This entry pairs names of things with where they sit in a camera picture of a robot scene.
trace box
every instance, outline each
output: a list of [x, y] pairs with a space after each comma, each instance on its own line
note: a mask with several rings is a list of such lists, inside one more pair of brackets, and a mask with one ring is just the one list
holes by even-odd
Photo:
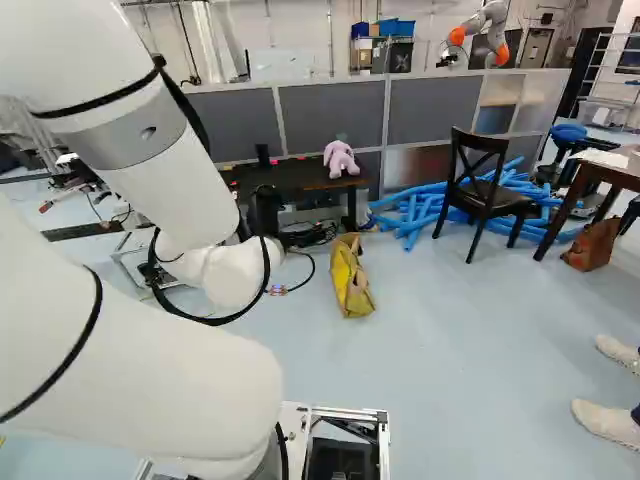
[[351, 25], [351, 38], [366, 37], [369, 35], [369, 24], [358, 22]]
[[395, 35], [401, 37], [413, 37], [413, 30], [416, 26], [415, 20], [398, 20], [396, 22]]
[[388, 20], [380, 20], [378, 22], [378, 29], [380, 30], [380, 36], [388, 37], [396, 34], [397, 18], [390, 18]]
[[372, 57], [373, 57], [373, 52], [372, 50], [369, 49], [362, 49], [362, 50], [358, 50], [358, 56], [360, 58], [360, 66], [365, 66], [365, 67], [370, 67], [371, 66], [371, 62], [372, 62]]
[[356, 50], [371, 50], [373, 48], [373, 39], [357, 38], [353, 41], [353, 48]]
[[358, 50], [351, 49], [351, 67], [370, 67], [373, 61], [373, 51], [371, 49]]

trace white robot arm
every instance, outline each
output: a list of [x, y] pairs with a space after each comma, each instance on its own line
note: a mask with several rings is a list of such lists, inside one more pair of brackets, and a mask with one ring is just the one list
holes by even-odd
[[[260, 242], [216, 247], [237, 207], [120, 5], [5, 1], [0, 45], [0, 95], [24, 101], [162, 228], [158, 256], [184, 252], [172, 273], [219, 303], [247, 304], [263, 276]], [[129, 448], [203, 479], [258, 468], [282, 395], [267, 349], [103, 285], [4, 198], [0, 217], [3, 427]]]
[[485, 57], [485, 68], [501, 67], [509, 61], [509, 46], [504, 36], [504, 28], [507, 22], [508, 8], [502, 0], [492, 0], [478, 10], [473, 17], [462, 25], [451, 30], [446, 39], [447, 51], [442, 55], [438, 64], [447, 64], [444, 57], [448, 57], [450, 47], [462, 48], [464, 37], [476, 35], [484, 28], [487, 22], [491, 22], [487, 32], [487, 42], [491, 51]]

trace pink stuffed animal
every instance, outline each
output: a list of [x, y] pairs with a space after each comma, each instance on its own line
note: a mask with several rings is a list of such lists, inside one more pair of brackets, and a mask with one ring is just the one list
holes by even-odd
[[324, 166], [329, 167], [329, 178], [340, 178], [344, 169], [349, 175], [360, 174], [360, 167], [353, 158], [353, 150], [340, 140], [331, 142], [324, 149]]

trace white sneaker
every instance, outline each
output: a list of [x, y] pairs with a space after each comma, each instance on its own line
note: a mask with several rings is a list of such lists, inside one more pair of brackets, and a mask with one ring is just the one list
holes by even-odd
[[586, 400], [575, 399], [571, 411], [576, 420], [594, 435], [640, 452], [640, 426], [630, 410], [604, 408]]
[[627, 367], [636, 375], [640, 375], [640, 354], [638, 354], [637, 348], [624, 345], [607, 335], [598, 335], [596, 337], [596, 348], [607, 357]]

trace window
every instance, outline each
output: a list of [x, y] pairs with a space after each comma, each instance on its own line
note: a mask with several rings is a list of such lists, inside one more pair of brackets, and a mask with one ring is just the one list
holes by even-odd
[[[636, 17], [631, 28], [631, 33], [640, 34], [640, 17]], [[616, 73], [627, 73], [629, 75], [640, 74], [640, 36], [627, 38], [624, 46], [625, 51], [620, 55]]]

